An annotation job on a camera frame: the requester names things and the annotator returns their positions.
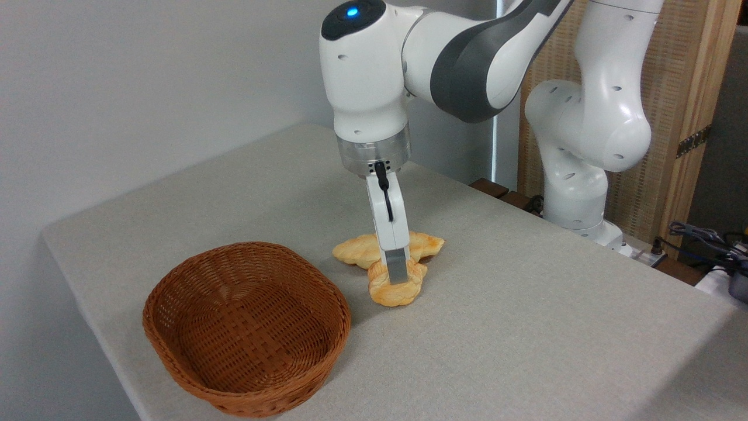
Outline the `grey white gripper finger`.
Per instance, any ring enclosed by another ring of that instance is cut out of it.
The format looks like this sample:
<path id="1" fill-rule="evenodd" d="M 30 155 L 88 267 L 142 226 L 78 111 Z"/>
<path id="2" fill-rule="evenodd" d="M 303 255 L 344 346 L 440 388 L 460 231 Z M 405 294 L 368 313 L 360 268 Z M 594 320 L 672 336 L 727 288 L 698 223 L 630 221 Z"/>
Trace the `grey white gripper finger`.
<path id="1" fill-rule="evenodd" d="M 409 246 L 396 250 L 384 250 L 383 253 L 390 285 L 408 282 Z"/>

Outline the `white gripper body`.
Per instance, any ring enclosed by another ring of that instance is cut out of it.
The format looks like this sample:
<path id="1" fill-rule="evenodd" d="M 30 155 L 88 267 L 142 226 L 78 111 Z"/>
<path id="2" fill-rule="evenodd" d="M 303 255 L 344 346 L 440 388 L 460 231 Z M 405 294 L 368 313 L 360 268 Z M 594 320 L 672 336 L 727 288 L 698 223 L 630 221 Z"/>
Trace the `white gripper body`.
<path id="1" fill-rule="evenodd" d="M 389 183 L 387 190 L 379 186 L 377 175 L 366 176 L 372 218 L 380 249 L 403 250 L 410 243 L 403 193 L 396 173 L 389 172 L 386 176 Z"/>

